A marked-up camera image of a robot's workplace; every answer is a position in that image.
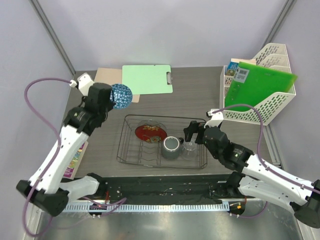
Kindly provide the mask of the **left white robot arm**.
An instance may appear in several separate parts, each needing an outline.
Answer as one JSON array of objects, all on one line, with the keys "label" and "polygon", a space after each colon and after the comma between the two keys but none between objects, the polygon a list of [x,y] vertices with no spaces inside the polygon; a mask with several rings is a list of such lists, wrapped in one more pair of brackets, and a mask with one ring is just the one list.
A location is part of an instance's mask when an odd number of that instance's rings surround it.
[{"label": "left white robot arm", "polygon": [[57,141],[42,165],[28,180],[20,180],[16,185],[27,203],[52,217],[58,216],[72,201],[86,196],[100,200],[107,192],[102,177],[95,173],[62,182],[76,152],[93,131],[102,126],[114,106],[112,87],[108,84],[93,83],[87,89],[79,87],[79,90],[84,96],[84,106],[68,112],[61,130],[54,131]]}]

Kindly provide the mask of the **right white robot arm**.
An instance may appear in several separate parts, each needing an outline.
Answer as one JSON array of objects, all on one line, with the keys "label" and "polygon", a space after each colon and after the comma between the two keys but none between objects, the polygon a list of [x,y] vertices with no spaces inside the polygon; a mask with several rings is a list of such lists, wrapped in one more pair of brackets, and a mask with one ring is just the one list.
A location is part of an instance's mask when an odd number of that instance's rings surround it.
[{"label": "right white robot arm", "polygon": [[191,121],[184,128],[185,141],[204,145],[214,159],[232,171],[226,182],[226,193],[262,199],[292,214],[303,224],[320,227],[320,182],[292,175],[260,159],[252,150],[231,142],[219,126]]}]

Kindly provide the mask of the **blue patterned bowl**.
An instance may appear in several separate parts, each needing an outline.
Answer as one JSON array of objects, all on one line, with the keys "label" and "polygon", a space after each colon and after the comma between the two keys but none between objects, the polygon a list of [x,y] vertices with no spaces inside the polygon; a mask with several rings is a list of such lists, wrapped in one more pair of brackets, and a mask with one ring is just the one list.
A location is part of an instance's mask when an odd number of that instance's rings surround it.
[{"label": "blue patterned bowl", "polygon": [[116,83],[111,86],[110,100],[113,103],[113,109],[125,109],[131,104],[133,93],[126,85]]}]

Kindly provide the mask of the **red floral plate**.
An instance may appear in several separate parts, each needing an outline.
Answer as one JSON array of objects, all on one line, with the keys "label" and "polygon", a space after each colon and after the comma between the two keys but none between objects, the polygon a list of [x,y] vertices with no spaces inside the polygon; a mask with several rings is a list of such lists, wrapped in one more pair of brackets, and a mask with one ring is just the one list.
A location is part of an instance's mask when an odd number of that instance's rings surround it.
[{"label": "red floral plate", "polygon": [[147,143],[160,143],[168,136],[162,127],[150,124],[138,126],[134,133],[140,140]]}]

